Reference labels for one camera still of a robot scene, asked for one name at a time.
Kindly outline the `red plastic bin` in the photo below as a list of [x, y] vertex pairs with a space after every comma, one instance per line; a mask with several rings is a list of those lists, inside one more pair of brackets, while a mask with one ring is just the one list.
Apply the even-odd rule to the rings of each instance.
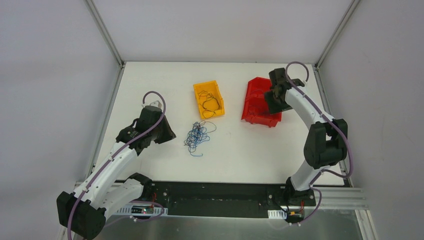
[[255, 77], [247, 83], [241, 120], [250, 124], [275, 127], [282, 120], [282, 113], [270, 114], [264, 93], [270, 90], [271, 80]]

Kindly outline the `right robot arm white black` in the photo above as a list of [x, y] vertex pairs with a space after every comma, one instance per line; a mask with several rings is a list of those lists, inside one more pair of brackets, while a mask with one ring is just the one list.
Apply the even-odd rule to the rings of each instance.
[[347, 157], [348, 125], [345, 120], [321, 111], [307, 95], [305, 84], [298, 78], [289, 80], [285, 68], [270, 71], [269, 78], [271, 86], [264, 93], [269, 113], [294, 110], [308, 129], [304, 161], [286, 180], [280, 196], [282, 204], [299, 205], [314, 198], [311, 187], [319, 176]]

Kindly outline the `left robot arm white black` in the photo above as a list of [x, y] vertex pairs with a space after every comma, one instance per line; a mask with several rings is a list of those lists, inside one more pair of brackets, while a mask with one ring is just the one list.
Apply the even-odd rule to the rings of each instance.
[[131, 174], [121, 186], [109, 189], [127, 165], [151, 143], [162, 144], [176, 138], [165, 112], [165, 106], [155, 103], [144, 106], [139, 117], [119, 132], [104, 163], [73, 192], [63, 191], [57, 197], [59, 222], [67, 228], [68, 239], [72, 239], [73, 234], [86, 240], [94, 239], [107, 219], [133, 200], [151, 204], [153, 181], [140, 173]]

